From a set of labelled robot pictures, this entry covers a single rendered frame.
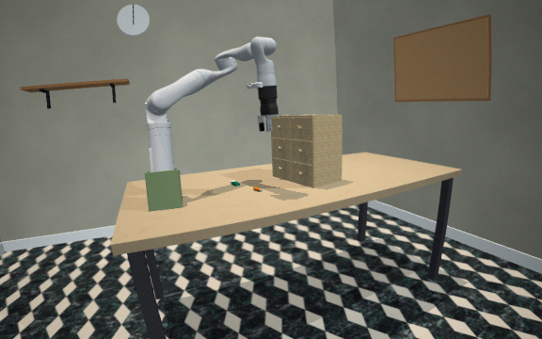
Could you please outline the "small wooden chest of drawers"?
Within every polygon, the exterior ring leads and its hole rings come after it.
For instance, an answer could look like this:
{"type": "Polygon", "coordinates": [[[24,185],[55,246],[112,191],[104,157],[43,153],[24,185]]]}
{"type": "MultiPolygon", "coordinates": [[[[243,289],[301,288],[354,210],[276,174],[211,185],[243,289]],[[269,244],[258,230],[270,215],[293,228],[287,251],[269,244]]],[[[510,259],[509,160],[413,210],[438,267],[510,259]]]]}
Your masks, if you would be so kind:
{"type": "MultiPolygon", "coordinates": [[[[273,157],[291,160],[291,180],[278,176],[274,177],[292,181],[292,161],[312,165],[312,188],[325,186],[342,180],[342,162],[343,162],[343,118],[342,115],[284,115],[279,118],[289,117],[290,137],[280,137],[290,139],[291,159],[273,156],[272,147],[272,170],[273,157]],[[300,117],[311,117],[312,119],[312,139],[291,137],[291,119],[300,117]],[[312,163],[302,162],[292,159],[291,139],[301,139],[312,141],[312,163]]],[[[298,182],[294,182],[300,184],[298,182]]],[[[307,186],[304,184],[300,184],[307,186]]]]}

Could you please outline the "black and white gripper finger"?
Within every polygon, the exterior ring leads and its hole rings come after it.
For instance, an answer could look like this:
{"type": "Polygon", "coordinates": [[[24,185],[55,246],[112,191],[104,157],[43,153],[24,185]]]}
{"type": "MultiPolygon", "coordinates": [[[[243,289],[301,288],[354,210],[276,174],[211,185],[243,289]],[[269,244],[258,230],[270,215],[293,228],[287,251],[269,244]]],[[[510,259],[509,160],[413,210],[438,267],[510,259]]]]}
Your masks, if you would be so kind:
{"type": "Polygon", "coordinates": [[[273,129],[272,129],[272,119],[271,117],[276,117],[276,115],[266,115],[266,128],[267,128],[267,132],[272,132],[273,129]]]}
{"type": "Polygon", "coordinates": [[[258,121],[259,121],[259,131],[260,132],[264,131],[263,117],[265,117],[265,116],[261,115],[261,116],[257,116],[257,117],[258,117],[258,121]]]}

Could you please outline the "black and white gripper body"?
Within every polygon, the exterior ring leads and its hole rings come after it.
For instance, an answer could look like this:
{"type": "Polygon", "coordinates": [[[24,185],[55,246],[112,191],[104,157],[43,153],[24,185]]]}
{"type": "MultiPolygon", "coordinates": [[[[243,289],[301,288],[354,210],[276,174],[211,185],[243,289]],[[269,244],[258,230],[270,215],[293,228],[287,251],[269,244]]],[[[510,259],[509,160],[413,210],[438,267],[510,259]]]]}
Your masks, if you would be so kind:
{"type": "Polygon", "coordinates": [[[274,73],[257,75],[257,83],[247,84],[247,89],[257,88],[261,101],[261,115],[276,115],[279,113],[277,106],[277,86],[274,73]],[[261,100],[264,99],[264,100],[261,100]]]}

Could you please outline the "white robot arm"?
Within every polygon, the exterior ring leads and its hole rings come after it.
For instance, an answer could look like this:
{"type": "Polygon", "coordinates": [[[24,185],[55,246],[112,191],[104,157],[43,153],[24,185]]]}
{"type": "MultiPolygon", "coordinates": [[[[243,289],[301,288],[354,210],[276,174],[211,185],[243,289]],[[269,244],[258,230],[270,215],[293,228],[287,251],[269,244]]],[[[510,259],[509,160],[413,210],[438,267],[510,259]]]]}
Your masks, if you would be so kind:
{"type": "Polygon", "coordinates": [[[254,58],[257,75],[275,73],[273,61],[265,56],[273,54],[276,48],[277,45],[273,39],[255,37],[251,43],[217,55],[215,63],[219,72],[197,69],[175,83],[155,91],[146,102],[151,172],[174,170],[171,125],[167,121],[166,112],[168,109],[183,97],[194,94],[215,80],[234,72],[237,69],[234,58],[241,61],[254,58]]]}

